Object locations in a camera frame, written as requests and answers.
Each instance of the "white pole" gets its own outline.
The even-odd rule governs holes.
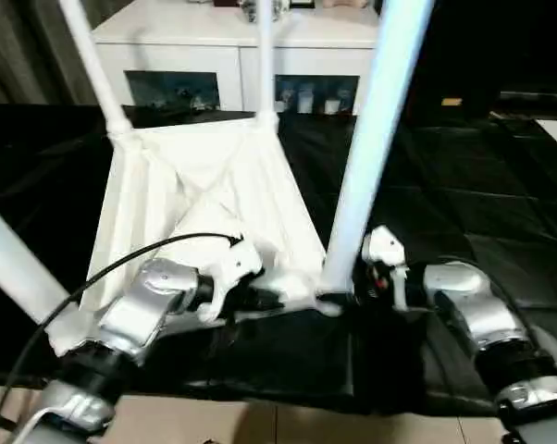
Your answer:
[[[102,68],[100,57],[93,43],[92,28],[87,21],[83,6],[79,0],[59,0],[59,2],[73,41],[77,45],[81,61],[92,83],[97,101],[104,113],[108,133],[118,135],[131,131],[132,125],[122,111]]]
[[[324,290],[350,290],[369,212],[427,28],[433,0],[389,0],[378,30],[368,93],[354,129],[340,189]]]
[[[44,321],[68,293],[0,216],[0,288],[36,323]],[[79,344],[88,318],[72,303],[46,329],[56,354]],[[9,328],[9,319],[3,320]]]
[[[263,124],[276,125],[275,76],[272,43],[273,0],[257,0],[256,21],[258,26],[259,90],[257,118]]]

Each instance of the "curtain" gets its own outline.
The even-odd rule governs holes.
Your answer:
[[[95,28],[131,0],[83,0]],[[57,0],[0,0],[0,103],[95,104]]]

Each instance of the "table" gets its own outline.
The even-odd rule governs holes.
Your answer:
[[[143,127],[246,116],[129,114]],[[352,117],[302,115],[283,115],[279,124],[324,243],[353,124]],[[68,290],[85,279],[109,148],[96,107],[0,105],[0,213]],[[453,255],[477,262],[557,359],[557,143],[538,124],[452,118],[402,125],[369,222],[381,223],[412,260]],[[0,382],[32,329],[0,291]],[[42,385],[56,364],[43,342],[19,382]],[[301,312],[168,338],[132,389],[357,413],[493,414],[472,365],[429,314],[408,323],[386,312],[337,319]]]

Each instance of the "floor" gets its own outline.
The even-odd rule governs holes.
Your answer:
[[[33,396],[14,390],[5,415],[16,420]],[[262,402],[128,396],[117,410],[104,444],[496,444],[503,434],[488,418],[365,417]]]

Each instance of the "white metal frame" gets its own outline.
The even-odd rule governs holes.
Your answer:
[[[130,154],[125,159],[127,168],[121,180],[123,184],[131,183],[136,178],[131,176],[134,169],[128,166],[133,165],[132,159],[142,151],[141,140],[126,119],[106,78],[80,0],[59,2],[103,110],[108,135],[116,147]],[[432,3],[433,0],[389,0],[386,4],[369,77],[368,95],[355,129],[330,237],[322,275],[323,290],[351,288],[353,264],[361,246]],[[272,12],[269,0],[258,0],[257,26],[261,93],[256,120],[259,130],[276,132],[278,120],[274,112]],[[268,159],[268,162],[271,160],[288,168],[284,159],[273,158]],[[129,191],[136,189],[127,187],[126,192],[120,195],[121,202],[118,205],[124,203],[127,211],[136,210],[132,196],[128,195]],[[133,217],[135,213],[130,211],[129,216]],[[130,237],[129,232],[123,232],[125,230],[128,230],[127,227],[120,225],[120,229],[116,228],[109,235],[121,239]],[[1,218],[0,287],[36,322],[45,319],[67,297],[64,289]],[[59,316],[47,330],[56,352],[60,354],[74,345],[75,338],[80,339],[84,334],[85,325],[86,317],[76,311],[75,306]]]

